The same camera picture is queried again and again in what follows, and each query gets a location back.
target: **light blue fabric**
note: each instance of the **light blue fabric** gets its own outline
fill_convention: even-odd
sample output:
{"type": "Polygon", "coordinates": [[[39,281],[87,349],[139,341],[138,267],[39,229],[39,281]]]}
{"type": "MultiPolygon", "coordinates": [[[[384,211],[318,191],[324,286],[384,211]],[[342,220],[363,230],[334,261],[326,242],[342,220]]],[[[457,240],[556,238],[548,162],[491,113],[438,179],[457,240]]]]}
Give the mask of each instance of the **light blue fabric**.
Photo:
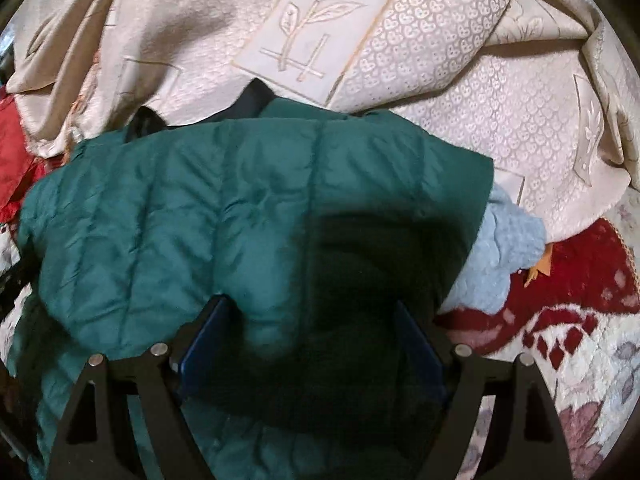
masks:
{"type": "Polygon", "coordinates": [[[510,275],[533,267],[545,251],[545,242],[542,220],[516,206],[494,184],[478,238],[440,314],[459,306],[491,315],[500,312],[509,295],[510,275]]]}

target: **bedspread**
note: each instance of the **bedspread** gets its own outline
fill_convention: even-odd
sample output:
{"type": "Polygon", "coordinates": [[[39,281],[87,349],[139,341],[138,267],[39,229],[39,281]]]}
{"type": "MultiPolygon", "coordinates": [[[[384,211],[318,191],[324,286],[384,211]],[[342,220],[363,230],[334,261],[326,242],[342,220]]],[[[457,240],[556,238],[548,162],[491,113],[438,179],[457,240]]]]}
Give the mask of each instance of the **bedspread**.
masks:
{"type": "Polygon", "coordinates": [[[592,0],[26,0],[14,23],[8,89],[42,156],[143,104],[193,123],[258,76],[491,156],[551,242],[640,185],[640,78],[592,0]]]}

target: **floral patterned fabric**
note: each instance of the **floral patterned fabric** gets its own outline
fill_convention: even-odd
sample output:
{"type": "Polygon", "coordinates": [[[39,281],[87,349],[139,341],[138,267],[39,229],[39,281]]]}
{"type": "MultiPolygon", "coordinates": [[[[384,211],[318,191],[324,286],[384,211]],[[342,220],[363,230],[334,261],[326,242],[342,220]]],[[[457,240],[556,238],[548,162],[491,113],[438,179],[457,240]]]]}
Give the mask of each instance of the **floral patterned fabric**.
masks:
{"type": "MultiPolygon", "coordinates": [[[[574,475],[602,464],[638,402],[640,296],[633,257],[605,219],[554,246],[551,277],[511,277],[495,316],[459,309],[439,323],[455,342],[500,360],[530,352],[551,391],[574,475]]],[[[486,398],[459,480],[473,478],[492,413],[486,398]]]]}
{"type": "Polygon", "coordinates": [[[40,156],[140,105],[197,122],[258,76],[491,156],[549,242],[640,182],[640,78],[591,0],[25,0],[14,20],[8,89],[40,156]]]}
{"type": "Polygon", "coordinates": [[[637,268],[640,264],[640,192],[629,187],[605,218],[620,231],[637,268]]]}

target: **green puffer jacket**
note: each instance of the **green puffer jacket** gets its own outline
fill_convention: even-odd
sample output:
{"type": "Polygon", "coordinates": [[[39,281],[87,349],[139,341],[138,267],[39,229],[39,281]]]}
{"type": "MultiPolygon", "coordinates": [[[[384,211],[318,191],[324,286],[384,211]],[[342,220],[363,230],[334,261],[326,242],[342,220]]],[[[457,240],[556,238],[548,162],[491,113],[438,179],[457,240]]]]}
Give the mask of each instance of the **green puffer jacket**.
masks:
{"type": "Polygon", "coordinates": [[[28,194],[18,234],[42,269],[9,367],[45,461],[89,355],[140,354],[225,293],[241,326],[182,407],[219,480],[410,477],[401,440],[424,405],[405,395],[392,307],[437,309],[492,181],[491,160],[390,112],[284,99],[257,119],[83,142],[28,194]]]}

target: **black fabric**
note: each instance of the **black fabric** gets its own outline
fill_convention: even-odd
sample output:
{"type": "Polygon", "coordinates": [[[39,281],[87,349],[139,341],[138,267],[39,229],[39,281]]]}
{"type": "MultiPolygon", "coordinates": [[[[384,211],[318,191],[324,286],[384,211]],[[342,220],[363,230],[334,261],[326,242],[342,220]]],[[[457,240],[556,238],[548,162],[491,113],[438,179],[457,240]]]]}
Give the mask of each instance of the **black fabric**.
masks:
{"type": "MultiPolygon", "coordinates": [[[[195,124],[218,123],[226,119],[252,119],[273,101],[276,94],[259,79],[253,79],[242,91],[240,97],[236,99],[229,108],[213,114],[195,124]]],[[[125,143],[132,140],[141,139],[163,130],[174,130],[181,126],[169,126],[162,117],[156,114],[151,108],[140,107],[127,125],[125,131],[125,143]]]]}

